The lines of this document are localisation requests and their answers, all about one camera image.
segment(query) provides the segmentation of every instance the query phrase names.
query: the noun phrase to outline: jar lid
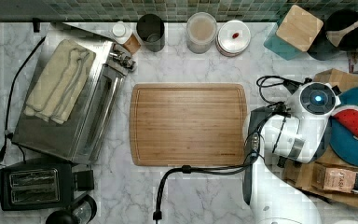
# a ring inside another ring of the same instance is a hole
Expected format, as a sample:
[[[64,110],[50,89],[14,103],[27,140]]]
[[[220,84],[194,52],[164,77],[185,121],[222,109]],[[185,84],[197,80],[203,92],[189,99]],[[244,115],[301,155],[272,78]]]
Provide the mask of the jar lid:
[[[209,44],[216,38],[217,23],[213,16],[199,12],[187,21],[187,34],[196,44]]]
[[[116,23],[113,26],[112,32],[115,36],[123,36],[124,34],[126,34],[126,27],[122,23]]]
[[[251,41],[251,32],[242,21],[228,21],[220,28],[218,42],[229,53],[238,53],[246,49]]]

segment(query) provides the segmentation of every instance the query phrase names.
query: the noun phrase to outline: bottle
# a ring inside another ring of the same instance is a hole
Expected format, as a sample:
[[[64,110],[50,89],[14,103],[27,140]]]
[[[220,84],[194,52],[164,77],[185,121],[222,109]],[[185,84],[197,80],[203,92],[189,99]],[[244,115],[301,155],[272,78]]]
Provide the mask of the bottle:
[[[113,26],[112,33],[116,42],[132,55],[141,47],[132,29],[123,21],[119,21]]]

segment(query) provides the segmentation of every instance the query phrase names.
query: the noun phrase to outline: kitchen towel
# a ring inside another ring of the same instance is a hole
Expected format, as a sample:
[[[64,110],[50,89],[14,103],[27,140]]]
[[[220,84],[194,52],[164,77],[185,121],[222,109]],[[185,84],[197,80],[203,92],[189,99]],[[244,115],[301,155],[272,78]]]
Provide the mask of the kitchen towel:
[[[73,40],[63,40],[28,96],[24,113],[44,121],[66,122],[94,59],[95,53],[91,50]]]

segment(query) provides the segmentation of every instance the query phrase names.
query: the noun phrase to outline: power cord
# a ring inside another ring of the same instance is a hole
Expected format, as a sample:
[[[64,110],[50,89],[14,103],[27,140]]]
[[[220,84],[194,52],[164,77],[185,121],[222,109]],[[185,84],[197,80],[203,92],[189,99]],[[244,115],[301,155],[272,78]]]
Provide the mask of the power cord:
[[[5,143],[2,146],[1,150],[0,150],[0,165],[1,162],[4,160],[6,151],[7,151],[7,140],[11,140],[13,138],[13,133],[11,133],[8,130],[8,118],[9,118],[9,112],[10,112],[10,105],[11,105],[11,97],[13,95],[13,91],[14,91],[14,84],[16,83],[16,79],[19,76],[22,68],[24,68],[24,66],[28,63],[28,61],[31,59],[31,57],[34,55],[34,53],[37,51],[37,49],[39,49],[39,47],[42,45],[42,43],[45,41],[46,37],[43,37],[34,47],[34,49],[31,51],[31,53],[28,55],[27,59],[25,59],[24,63],[21,65],[21,67],[19,68],[19,70],[17,71],[16,75],[13,78],[13,81],[11,82],[11,88],[10,88],[10,94],[8,95],[8,100],[7,100],[7,111],[6,111],[6,117],[5,117]],[[23,162],[25,163],[25,153],[22,150],[21,147],[19,147],[19,150],[22,153],[22,159]]]
[[[254,133],[257,133],[259,139],[263,139],[261,136],[261,130],[263,126],[266,124],[266,122],[274,115],[275,113],[269,114],[265,119],[263,119],[259,124],[257,124],[257,127],[253,132],[251,132],[245,140],[243,148],[245,148],[246,143]],[[158,221],[162,219],[162,212],[161,212],[161,201],[162,201],[162,193],[164,190],[165,182],[169,175],[174,173],[183,173],[183,174],[191,174],[191,173],[199,173],[199,174],[207,174],[207,175],[235,175],[240,172],[243,172],[247,167],[253,165],[258,157],[261,157],[264,160],[264,157],[260,155],[260,144],[257,145],[257,150],[251,150],[247,155],[245,160],[243,161],[242,165],[234,165],[234,166],[223,166],[223,167],[211,167],[211,168],[199,168],[199,167],[191,167],[189,165],[184,165],[181,168],[173,168],[169,170],[165,175],[162,177],[161,181],[159,182],[158,186],[158,195],[156,199],[156,211],[153,213],[153,220],[156,220],[156,224],[158,224]],[[217,171],[224,171],[224,170],[233,170],[237,169],[235,171],[230,172],[217,172]]]
[[[274,83],[274,84],[269,84],[269,85],[264,85],[264,83],[269,80],[269,79],[279,79],[279,80],[282,80],[282,82],[279,82],[279,83]],[[311,82],[312,79],[310,78],[306,78],[305,81],[303,83],[301,82],[297,82],[297,81],[293,81],[291,79],[287,79],[287,78],[284,78],[284,77],[279,77],[279,76],[264,76],[264,77],[261,77],[259,78],[257,81],[256,81],[256,85],[258,87],[258,92],[260,93],[260,97],[261,99],[263,99],[266,103],[269,104],[269,106],[273,106],[273,105],[283,105],[283,102],[280,101],[280,102],[273,102],[273,101],[270,101],[268,99],[266,99],[266,97],[263,95],[263,92],[261,91],[263,88],[270,88],[270,87],[274,87],[274,86],[280,86],[280,85],[283,85],[284,87],[287,88],[287,90],[289,90],[291,93],[293,93],[294,91],[296,91],[296,88],[298,88],[300,85],[303,85],[303,84],[306,84],[306,83],[309,83]]]

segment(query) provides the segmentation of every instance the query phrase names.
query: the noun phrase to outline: marble countertop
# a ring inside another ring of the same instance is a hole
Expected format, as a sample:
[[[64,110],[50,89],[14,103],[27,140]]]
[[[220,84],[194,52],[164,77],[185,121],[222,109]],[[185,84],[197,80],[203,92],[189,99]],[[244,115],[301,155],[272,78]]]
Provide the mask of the marble countertop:
[[[71,23],[95,33],[110,35],[112,23]],[[91,223],[155,223],[152,214],[159,180],[169,167],[139,167],[131,159],[129,112],[131,91],[135,84],[151,82],[213,82],[239,83],[246,93],[248,111],[265,103],[255,85],[262,76],[283,76],[302,81],[305,77],[336,68],[348,71],[345,55],[329,62],[313,60],[307,54],[286,61],[263,47],[273,23],[246,23],[252,34],[249,47],[236,58],[221,55],[215,45],[205,54],[197,55],[186,47],[184,23],[166,24],[166,46],[157,53],[144,47],[134,55],[138,68],[128,75],[115,105],[104,140],[100,159],[92,165],[98,214]],[[33,33],[31,23],[0,23],[0,147],[3,144],[3,120],[7,96],[14,74],[35,44],[47,33],[48,23]],[[21,73],[11,105],[9,129],[14,131],[29,82],[37,61],[36,53]],[[266,90],[271,100],[288,96],[284,88]],[[36,153],[27,150],[27,158]],[[6,165],[21,160],[15,147],[7,151]],[[254,223],[249,206],[243,201],[241,176],[171,175],[166,182],[160,223]],[[325,224],[341,219],[358,221],[358,209],[342,203],[315,201]],[[3,212],[0,223],[45,223],[51,209]]]

